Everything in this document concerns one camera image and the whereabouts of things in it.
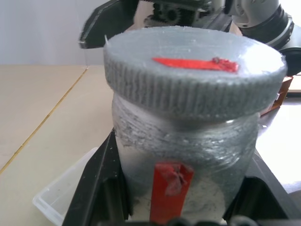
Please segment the red tape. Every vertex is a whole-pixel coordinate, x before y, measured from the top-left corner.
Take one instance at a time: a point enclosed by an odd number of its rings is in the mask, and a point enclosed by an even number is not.
[[[207,60],[187,60],[187,59],[171,59],[171,58],[153,58],[154,61],[161,63],[168,67],[185,68],[185,69],[201,69],[201,70],[215,70],[225,72],[237,72],[238,64],[226,59],[218,57],[210,61]]]
[[[180,217],[193,170],[180,163],[157,163],[151,195],[150,221],[165,224]]]

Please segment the clear plastic container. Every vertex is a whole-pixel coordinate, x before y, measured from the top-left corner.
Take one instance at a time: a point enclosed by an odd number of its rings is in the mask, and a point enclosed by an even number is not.
[[[56,226],[62,225],[82,172],[97,149],[85,154],[33,198],[32,203]]]

